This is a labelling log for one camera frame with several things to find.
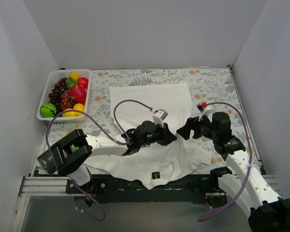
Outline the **white t-shirt with flower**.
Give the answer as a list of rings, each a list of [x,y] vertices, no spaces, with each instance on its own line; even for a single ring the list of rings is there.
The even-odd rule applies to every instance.
[[[165,122],[169,130],[184,126],[192,113],[192,101],[187,83],[148,85],[110,88],[110,112],[116,113],[117,127],[124,130],[136,128],[146,120],[152,120],[149,109],[165,110]],[[198,144],[177,136],[177,140],[167,146],[157,143],[144,147],[128,156],[92,156],[85,164],[95,169],[107,171],[113,177],[128,181],[139,180],[147,189],[165,185],[193,173],[201,164],[211,163],[211,154]]]

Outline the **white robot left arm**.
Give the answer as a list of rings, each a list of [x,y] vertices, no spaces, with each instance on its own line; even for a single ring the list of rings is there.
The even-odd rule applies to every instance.
[[[82,129],[77,129],[53,144],[50,153],[58,174],[73,180],[82,193],[89,193],[93,189],[93,181],[84,165],[89,157],[132,155],[154,143],[167,146],[176,141],[177,137],[171,133],[166,123],[160,125],[144,121],[138,127],[116,137],[116,140],[119,139],[124,141],[118,144],[108,137],[86,135]]]

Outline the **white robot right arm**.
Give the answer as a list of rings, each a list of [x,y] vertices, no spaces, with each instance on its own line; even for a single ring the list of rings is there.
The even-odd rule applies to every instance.
[[[290,232],[290,199],[282,199],[250,162],[242,142],[232,134],[227,113],[188,118],[177,130],[185,140],[205,137],[228,164],[211,171],[210,189],[225,191],[245,213],[253,232]]]

